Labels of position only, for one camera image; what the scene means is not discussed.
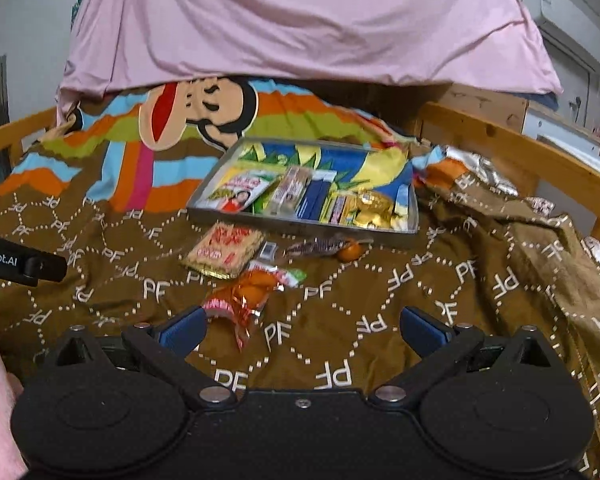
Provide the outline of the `clear sausage snack pack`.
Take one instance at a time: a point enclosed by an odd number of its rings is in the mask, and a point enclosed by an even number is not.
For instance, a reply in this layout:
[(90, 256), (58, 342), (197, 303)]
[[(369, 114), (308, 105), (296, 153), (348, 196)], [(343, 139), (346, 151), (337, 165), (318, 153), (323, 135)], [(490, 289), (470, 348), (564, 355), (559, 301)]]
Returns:
[(289, 166), (268, 200), (264, 212), (268, 216), (294, 217), (312, 177), (313, 170), (310, 168)]

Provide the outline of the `yellow green snack pack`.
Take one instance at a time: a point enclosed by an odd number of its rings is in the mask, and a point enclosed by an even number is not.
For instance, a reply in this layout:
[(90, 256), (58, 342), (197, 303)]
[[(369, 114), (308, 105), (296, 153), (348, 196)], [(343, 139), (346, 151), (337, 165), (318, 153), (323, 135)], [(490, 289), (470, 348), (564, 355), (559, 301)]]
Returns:
[(349, 192), (329, 194), (323, 206), (320, 222), (337, 226), (352, 226), (358, 214), (358, 196)]

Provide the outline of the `orange spicy snack bag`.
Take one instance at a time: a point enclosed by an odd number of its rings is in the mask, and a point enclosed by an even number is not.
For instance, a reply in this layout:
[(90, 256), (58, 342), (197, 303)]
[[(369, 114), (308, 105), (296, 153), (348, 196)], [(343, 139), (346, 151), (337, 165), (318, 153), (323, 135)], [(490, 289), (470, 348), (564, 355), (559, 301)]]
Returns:
[(208, 318), (225, 318), (232, 324), (237, 348), (242, 350), (272, 293), (298, 288), (305, 280), (306, 272), (300, 269), (251, 260), (238, 278), (216, 288), (201, 307)]

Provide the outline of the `gold snack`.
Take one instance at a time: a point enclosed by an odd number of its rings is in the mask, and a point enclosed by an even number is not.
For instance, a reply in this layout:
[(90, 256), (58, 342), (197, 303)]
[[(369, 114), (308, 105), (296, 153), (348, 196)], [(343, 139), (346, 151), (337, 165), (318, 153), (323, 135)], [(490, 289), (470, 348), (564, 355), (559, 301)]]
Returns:
[(355, 226), (362, 229), (391, 228), (393, 200), (390, 197), (374, 190), (361, 190), (356, 193), (355, 203)]

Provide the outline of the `blue snack packet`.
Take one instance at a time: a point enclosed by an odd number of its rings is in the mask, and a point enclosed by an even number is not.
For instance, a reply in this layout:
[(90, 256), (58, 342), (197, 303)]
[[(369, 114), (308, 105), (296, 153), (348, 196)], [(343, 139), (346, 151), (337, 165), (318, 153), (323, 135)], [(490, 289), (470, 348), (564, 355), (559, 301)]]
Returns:
[(297, 218), (300, 220), (317, 221), (323, 209), (323, 205), (329, 193), (330, 187), (335, 182), (335, 170), (314, 170), (311, 181), (306, 187)]

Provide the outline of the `wooden cabinet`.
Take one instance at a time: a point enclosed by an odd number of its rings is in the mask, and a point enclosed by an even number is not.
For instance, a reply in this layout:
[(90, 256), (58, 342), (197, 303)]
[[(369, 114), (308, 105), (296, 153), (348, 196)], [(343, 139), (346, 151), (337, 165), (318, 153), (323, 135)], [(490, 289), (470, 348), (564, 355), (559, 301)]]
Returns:
[(528, 101), (512, 94), (449, 84), (437, 103), (522, 133)]

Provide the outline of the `wooden bed frame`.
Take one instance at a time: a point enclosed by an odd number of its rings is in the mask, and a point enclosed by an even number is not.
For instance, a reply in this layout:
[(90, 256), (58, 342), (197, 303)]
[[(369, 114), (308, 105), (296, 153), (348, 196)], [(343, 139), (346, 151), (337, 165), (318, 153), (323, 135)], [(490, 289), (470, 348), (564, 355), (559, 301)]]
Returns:
[[(0, 185), (0, 236), (61, 255), (90, 245), (117, 260), (136, 250), (172, 252), (191, 237), (187, 202), (222, 151), (192, 125), (170, 148), (150, 148), (138, 126), (143, 100), (128, 93), (82, 103), (71, 132), (27, 150)], [(518, 190), (538, 178), (600, 214), (600, 171), (444, 104), (428, 105), (423, 122), (428, 141), (486, 156)], [(337, 169), (345, 191), (394, 188), (412, 149), (409, 136), (376, 117), (278, 90), (260, 93), (247, 136), (254, 159), (322, 169), (335, 161), (317, 151), (318, 142), (368, 145), (371, 159)]]

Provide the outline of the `small orange fruit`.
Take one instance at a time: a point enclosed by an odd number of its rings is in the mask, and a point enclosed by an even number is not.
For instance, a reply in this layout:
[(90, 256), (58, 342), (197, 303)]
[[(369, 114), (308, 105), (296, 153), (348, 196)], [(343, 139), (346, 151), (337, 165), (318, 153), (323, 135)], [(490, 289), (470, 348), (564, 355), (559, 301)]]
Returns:
[(336, 252), (336, 258), (342, 263), (358, 260), (365, 252), (365, 245), (357, 240), (348, 240)]

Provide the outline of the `white red snack bag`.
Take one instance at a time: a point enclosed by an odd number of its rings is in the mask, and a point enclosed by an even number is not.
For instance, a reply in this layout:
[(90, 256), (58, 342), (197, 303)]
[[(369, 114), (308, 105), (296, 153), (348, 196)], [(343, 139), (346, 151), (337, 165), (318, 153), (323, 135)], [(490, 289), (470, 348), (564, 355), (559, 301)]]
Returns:
[(197, 200), (195, 206), (234, 214), (248, 209), (276, 181), (275, 171), (230, 168), (221, 182)]

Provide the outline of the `white air conditioner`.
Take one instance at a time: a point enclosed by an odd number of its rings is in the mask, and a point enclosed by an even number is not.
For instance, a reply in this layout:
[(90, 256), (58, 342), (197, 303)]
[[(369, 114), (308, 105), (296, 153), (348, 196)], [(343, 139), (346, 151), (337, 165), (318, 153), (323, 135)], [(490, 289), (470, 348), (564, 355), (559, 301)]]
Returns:
[(590, 73), (600, 75), (600, 26), (571, 0), (521, 0), (541, 34)]

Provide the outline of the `dried fish vacuum pack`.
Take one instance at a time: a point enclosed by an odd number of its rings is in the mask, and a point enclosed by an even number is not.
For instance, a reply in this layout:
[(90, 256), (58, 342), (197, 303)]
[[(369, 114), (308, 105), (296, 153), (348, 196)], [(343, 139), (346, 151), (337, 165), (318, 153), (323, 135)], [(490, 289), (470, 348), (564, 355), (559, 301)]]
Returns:
[(365, 250), (373, 243), (371, 238), (352, 238), (342, 235), (308, 238), (287, 248), (280, 248), (274, 242), (265, 242), (258, 253), (258, 258), (266, 262), (283, 262), (306, 257), (336, 258), (336, 252), (348, 240), (357, 240), (364, 244)]

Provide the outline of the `metal tray with cartoon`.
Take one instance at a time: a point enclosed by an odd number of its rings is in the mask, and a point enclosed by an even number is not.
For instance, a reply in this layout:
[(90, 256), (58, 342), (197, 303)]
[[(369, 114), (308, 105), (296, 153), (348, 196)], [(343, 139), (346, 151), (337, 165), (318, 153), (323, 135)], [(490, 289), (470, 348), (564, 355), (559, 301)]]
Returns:
[(195, 221), (235, 221), (304, 237), (404, 247), (419, 228), (414, 168), (400, 148), (239, 140), (187, 207)]

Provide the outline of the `pink bed sheet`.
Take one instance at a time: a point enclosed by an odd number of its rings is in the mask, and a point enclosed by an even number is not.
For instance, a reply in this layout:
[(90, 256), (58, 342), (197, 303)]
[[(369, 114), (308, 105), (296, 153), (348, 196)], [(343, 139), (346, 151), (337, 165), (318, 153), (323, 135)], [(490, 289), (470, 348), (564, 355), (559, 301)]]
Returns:
[(520, 0), (83, 0), (57, 113), (233, 74), (562, 92)]

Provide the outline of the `biscuit packet red print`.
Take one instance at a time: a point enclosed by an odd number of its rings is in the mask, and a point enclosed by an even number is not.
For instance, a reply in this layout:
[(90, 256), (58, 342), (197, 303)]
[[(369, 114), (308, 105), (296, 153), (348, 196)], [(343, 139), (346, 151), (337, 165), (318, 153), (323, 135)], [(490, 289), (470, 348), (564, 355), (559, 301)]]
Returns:
[(264, 234), (257, 229), (218, 221), (183, 258), (182, 265), (202, 275), (231, 280), (242, 273), (263, 242)]

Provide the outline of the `colourful monkey blanket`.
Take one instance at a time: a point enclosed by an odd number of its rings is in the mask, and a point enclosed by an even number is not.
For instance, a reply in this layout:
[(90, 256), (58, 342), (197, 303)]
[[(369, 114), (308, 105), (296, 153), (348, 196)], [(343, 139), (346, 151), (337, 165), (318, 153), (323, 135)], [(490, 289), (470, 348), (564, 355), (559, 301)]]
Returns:
[[(492, 335), (532, 324), (588, 392), (596, 423), (582, 465), (600, 478), (600, 263), (570, 215), (502, 190), (475, 160), (424, 148), (362, 110), (272, 79), (251, 88), (246, 159), (335, 170), (336, 191), (358, 192), (415, 157), (418, 230), (402, 248), (367, 244), (349, 261), (294, 257), (293, 236), (268, 234), (276, 247), (268, 265), (283, 287), (265, 296), (245, 341), (230, 320), (214, 318), (190, 362), (238, 391), (370, 389), (416, 360), (399, 337), (406, 306)], [(0, 185), (0, 236), (68, 263), (59, 283), (0, 280), (0, 353), (19, 377), (32, 375), (70, 326), (114, 336), (222, 286), (184, 262), (207, 231), (187, 202), (222, 153), (193, 125), (151, 151), (138, 128), (146, 99), (134, 91), (83, 103), (81, 129), (30, 148)], [(338, 169), (321, 140), (373, 155)]]

